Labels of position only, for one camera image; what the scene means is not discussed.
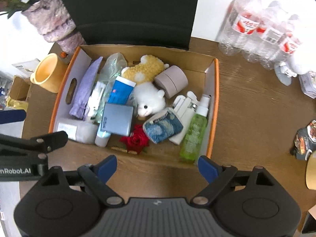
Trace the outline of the white translucent plastic container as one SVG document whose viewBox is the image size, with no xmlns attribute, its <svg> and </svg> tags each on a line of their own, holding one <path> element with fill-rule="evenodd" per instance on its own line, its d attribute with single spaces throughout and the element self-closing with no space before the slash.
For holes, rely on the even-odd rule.
<svg viewBox="0 0 316 237">
<path fill-rule="evenodd" d="M 56 131 L 65 131 L 68 139 L 83 144 L 95 142 L 98 125 L 78 119 L 61 118 L 57 123 Z"/>
</svg>

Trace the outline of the purple cloth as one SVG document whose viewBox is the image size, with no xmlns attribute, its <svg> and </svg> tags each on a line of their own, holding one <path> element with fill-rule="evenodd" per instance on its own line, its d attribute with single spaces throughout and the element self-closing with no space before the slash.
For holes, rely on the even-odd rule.
<svg viewBox="0 0 316 237">
<path fill-rule="evenodd" d="M 78 91 L 74 98 L 74 104 L 69 112 L 71 116 L 83 119 L 86 105 L 102 60 L 103 57 L 101 56 L 92 62 L 81 79 Z"/>
</svg>

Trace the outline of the green tissue pack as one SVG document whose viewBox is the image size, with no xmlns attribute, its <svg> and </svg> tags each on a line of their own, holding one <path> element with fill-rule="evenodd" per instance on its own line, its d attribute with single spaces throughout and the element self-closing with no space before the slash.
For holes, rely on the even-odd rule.
<svg viewBox="0 0 316 237">
<path fill-rule="evenodd" d="M 99 104 L 103 95 L 103 92 L 106 88 L 106 84 L 103 82 L 97 82 L 94 86 L 94 89 L 88 99 L 86 109 L 85 109 L 85 121 L 94 121 L 96 114 L 99 109 Z"/>
</svg>

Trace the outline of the green spray bottle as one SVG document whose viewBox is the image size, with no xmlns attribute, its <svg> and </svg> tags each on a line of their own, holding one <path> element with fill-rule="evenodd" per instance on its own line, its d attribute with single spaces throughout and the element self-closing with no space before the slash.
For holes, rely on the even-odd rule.
<svg viewBox="0 0 316 237">
<path fill-rule="evenodd" d="M 179 153 L 180 159 L 184 162 L 194 163 L 200 154 L 200 148 L 207 126 L 210 100 L 211 97 L 209 95 L 202 95 L 196 114 L 190 121 Z"/>
</svg>

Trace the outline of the grey box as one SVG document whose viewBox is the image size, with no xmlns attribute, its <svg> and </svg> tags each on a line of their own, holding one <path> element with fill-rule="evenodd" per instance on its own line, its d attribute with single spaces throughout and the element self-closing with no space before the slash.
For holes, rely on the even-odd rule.
<svg viewBox="0 0 316 237">
<path fill-rule="evenodd" d="M 129 136 L 132 128 L 134 107 L 106 103 L 103 109 L 101 131 Z"/>
</svg>

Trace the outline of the red fabric rose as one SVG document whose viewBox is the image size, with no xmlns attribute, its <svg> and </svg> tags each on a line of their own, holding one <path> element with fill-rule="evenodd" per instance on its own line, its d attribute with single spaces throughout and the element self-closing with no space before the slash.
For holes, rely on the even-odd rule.
<svg viewBox="0 0 316 237">
<path fill-rule="evenodd" d="M 127 152 L 136 154 L 140 154 L 145 147 L 149 146 L 150 142 L 140 124 L 135 124 L 131 134 L 121 137 L 119 141 L 125 145 Z"/>
</svg>

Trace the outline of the iridescent plastic bag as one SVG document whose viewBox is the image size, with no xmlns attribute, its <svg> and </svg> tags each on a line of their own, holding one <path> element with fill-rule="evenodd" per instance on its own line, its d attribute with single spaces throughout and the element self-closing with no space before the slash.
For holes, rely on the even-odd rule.
<svg viewBox="0 0 316 237">
<path fill-rule="evenodd" d="M 109 99 L 110 92 L 113 88 L 114 81 L 118 76 L 121 76 L 122 69 L 127 67 L 127 62 L 121 53 L 110 55 L 102 70 L 99 73 L 98 82 L 105 84 L 102 91 L 99 107 L 95 116 L 95 122 L 100 123 L 103 115 L 105 102 Z"/>
</svg>

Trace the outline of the blue white tube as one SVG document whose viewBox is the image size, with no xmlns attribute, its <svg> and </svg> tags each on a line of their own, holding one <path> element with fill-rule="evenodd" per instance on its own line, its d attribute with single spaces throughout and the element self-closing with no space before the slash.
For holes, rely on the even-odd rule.
<svg viewBox="0 0 316 237">
<path fill-rule="evenodd" d="M 127 105 L 127 101 L 135 87 L 135 82 L 118 76 L 114 81 L 113 88 L 110 92 L 109 99 L 106 103 Z M 101 123 L 95 138 L 95 144 L 99 147 L 106 147 L 111 133 L 101 131 Z"/>
</svg>

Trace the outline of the white plastic bottle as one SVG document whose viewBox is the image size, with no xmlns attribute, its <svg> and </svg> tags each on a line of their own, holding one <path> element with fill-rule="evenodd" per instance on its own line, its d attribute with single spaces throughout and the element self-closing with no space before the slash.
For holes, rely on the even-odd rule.
<svg viewBox="0 0 316 237">
<path fill-rule="evenodd" d="M 199 105 L 199 101 L 197 100 L 197 96 L 192 91 L 188 91 L 186 96 L 178 95 L 173 104 L 172 108 L 180 118 L 180 121 L 183 125 L 183 129 L 180 133 L 172 136 L 169 140 L 176 144 L 180 145 L 185 134 L 188 130 L 191 119 L 196 113 L 197 106 Z"/>
</svg>

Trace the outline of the blue starry pouch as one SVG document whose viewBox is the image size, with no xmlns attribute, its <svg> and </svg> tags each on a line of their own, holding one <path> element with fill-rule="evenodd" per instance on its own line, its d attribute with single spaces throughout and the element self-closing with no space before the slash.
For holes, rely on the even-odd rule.
<svg viewBox="0 0 316 237">
<path fill-rule="evenodd" d="M 149 140 L 158 144 L 183 130 L 183 124 L 172 108 L 165 108 L 144 122 L 142 129 Z"/>
</svg>

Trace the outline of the yellow white plush alpaca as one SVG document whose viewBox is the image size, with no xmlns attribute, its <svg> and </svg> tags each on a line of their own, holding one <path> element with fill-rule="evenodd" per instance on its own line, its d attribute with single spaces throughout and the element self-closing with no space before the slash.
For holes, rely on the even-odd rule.
<svg viewBox="0 0 316 237">
<path fill-rule="evenodd" d="M 166 107 L 165 92 L 154 85 L 154 78 L 169 64 L 165 64 L 153 55 L 143 55 L 140 63 L 122 69 L 121 76 L 135 82 L 133 96 L 137 104 L 137 116 L 146 118 Z"/>
</svg>

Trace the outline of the pink cylindrical box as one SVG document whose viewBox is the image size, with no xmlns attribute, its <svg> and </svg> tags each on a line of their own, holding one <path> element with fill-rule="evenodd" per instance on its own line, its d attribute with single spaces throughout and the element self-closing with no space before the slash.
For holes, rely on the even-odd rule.
<svg viewBox="0 0 316 237">
<path fill-rule="evenodd" d="M 185 73 L 176 65 L 169 67 L 154 78 L 155 84 L 162 88 L 167 99 L 181 92 L 188 84 Z"/>
</svg>

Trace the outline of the small cardboard box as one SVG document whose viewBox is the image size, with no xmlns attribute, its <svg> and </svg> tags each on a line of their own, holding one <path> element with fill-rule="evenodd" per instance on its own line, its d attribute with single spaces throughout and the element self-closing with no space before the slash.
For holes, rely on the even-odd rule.
<svg viewBox="0 0 316 237">
<path fill-rule="evenodd" d="M 8 96 L 16 101 L 26 101 L 30 86 L 28 80 L 15 76 Z"/>
</svg>

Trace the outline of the yellow ceramic mug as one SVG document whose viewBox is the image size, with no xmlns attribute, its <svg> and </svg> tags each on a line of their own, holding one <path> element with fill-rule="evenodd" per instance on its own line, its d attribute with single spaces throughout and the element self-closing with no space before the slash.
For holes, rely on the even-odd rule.
<svg viewBox="0 0 316 237">
<path fill-rule="evenodd" d="M 51 53 L 39 62 L 30 81 L 51 93 L 58 93 L 67 68 L 57 54 Z"/>
</svg>

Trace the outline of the black snack packet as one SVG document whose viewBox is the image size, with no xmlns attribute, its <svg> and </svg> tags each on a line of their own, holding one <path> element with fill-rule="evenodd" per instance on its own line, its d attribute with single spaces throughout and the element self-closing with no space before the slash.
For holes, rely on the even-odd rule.
<svg viewBox="0 0 316 237">
<path fill-rule="evenodd" d="M 306 127 L 300 128 L 293 140 L 293 148 L 290 153 L 298 160 L 307 161 L 311 153 L 315 151 L 315 119 Z"/>
</svg>

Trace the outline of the purple textured vase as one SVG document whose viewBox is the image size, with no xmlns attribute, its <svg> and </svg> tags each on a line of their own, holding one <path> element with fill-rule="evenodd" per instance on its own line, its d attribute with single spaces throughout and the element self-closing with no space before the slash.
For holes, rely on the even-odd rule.
<svg viewBox="0 0 316 237">
<path fill-rule="evenodd" d="M 21 14 L 45 41 L 57 43 L 67 54 L 86 43 L 62 0 L 39 0 Z"/>
</svg>

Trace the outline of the dried flowers in vase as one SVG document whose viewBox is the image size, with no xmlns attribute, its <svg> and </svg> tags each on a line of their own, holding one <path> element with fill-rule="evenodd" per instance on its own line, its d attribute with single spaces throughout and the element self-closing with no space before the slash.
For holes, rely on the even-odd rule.
<svg viewBox="0 0 316 237">
<path fill-rule="evenodd" d="M 1 0 L 1 16 L 7 16 L 9 19 L 15 13 L 21 12 L 27 17 L 42 8 L 48 9 L 48 5 L 46 0 Z"/>
</svg>

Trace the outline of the white tin box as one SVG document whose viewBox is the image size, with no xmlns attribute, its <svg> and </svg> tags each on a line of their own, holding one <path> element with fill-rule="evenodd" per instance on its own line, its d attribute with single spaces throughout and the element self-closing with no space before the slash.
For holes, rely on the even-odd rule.
<svg viewBox="0 0 316 237">
<path fill-rule="evenodd" d="M 312 98 L 316 98 L 315 72 L 309 71 L 303 75 L 299 75 L 299 82 L 302 92 Z"/>
</svg>

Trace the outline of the red cardboard box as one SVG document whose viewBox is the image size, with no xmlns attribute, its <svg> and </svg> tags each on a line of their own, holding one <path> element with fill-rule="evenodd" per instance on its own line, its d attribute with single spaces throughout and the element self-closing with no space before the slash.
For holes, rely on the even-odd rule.
<svg viewBox="0 0 316 237">
<path fill-rule="evenodd" d="M 113 147 L 139 159 L 183 165 L 210 157 L 214 143 L 219 68 L 214 57 L 164 47 L 82 45 L 68 65 L 55 101 L 50 132 L 75 137 L 72 121 L 91 127 L 94 105 L 79 99 L 101 84 L 102 109 L 86 148 Z"/>
</svg>

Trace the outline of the white robot figurine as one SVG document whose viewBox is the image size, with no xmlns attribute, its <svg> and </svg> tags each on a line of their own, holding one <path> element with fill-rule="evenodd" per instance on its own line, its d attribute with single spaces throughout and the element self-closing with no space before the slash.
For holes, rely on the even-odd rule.
<svg viewBox="0 0 316 237">
<path fill-rule="evenodd" d="M 315 54 L 301 50 L 291 57 L 274 64 L 275 75 L 285 86 L 292 83 L 292 78 L 304 75 L 309 71 L 315 72 Z"/>
</svg>

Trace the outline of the right clear water bottle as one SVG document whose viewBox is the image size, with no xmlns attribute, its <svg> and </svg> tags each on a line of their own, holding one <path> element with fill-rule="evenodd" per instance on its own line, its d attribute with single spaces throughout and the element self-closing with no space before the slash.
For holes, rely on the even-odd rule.
<svg viewBox="0 0 316 237">
<path fill-rule="evenodd" d="M 300 20 L 293 14 L 281 25 L 282 35 L 272 49 L 260 60 L 261 65 L 271 70 L 277 62 L 286 61 L 291 57 L 301 44 Z"/>
</svg>

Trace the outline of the clear water bottle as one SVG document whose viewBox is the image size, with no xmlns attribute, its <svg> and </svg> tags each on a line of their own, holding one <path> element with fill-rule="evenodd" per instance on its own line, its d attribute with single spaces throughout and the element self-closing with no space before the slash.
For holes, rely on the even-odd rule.
<svg viewBox="0 0 316 237">
<path fill-rule="evenodd" d="M 281 25 L 282 35 L 272 49 L 260 60 L 261 65 L 271 70 L 277 62 L 286 61 L 291 57 L 301 44 L 300 20 L 293 14 Z"/>
<path fill-rule="evenodd" d="M 248 62 L 258 62 L 268 54 L 283 34 L 280 25 L 286 15 L 278 1 L 272 1 L 265 9 L 258 27 L 242 50 L 242 55 Z"/>
<path fill-rule="evenodd" d="M 234 0 L 218 48 L 227 56 L 239 53 L 259 26 L 263 0 Z"/>
</svg>

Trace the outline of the middle clear water bottle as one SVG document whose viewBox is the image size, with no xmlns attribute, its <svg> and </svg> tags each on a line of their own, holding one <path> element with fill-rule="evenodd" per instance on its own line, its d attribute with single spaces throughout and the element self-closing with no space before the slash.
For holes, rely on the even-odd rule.
<svg viewBox="0 0 316 237">
<path fill-rule="evenodd" d="M 286 15 L 278 1 L 272 1 L 265 9 L 258 27 L 242 50 L 242 55 L 248 62 L 258 62 L 268 54 L 283 34 L 280 25 Z"/>
</svg>

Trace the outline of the left clear water bottle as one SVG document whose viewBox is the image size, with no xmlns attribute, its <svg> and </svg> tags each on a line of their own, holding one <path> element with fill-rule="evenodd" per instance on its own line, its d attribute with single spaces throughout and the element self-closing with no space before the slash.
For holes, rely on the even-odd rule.
<svg viewBox="0 0 316 237">
<path fill-rule="evenodd" d="M 234 0 L 218 48 L 227 56 L 239 53 L 259 26 L 263 0 Z"/>
</svg>

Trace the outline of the white booklet by wall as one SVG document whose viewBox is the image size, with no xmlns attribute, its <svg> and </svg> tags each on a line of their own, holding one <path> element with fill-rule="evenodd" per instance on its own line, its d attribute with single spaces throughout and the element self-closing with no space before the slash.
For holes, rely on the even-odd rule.
<svg viewBox="0 0 316 237">
<path fill-rule="evenodd" d="M 15 63 L 13 66 L 23 72 L 34 72 L 39 63 L 40 61 L 36 58 L 27 62 Z"/>
</svg>

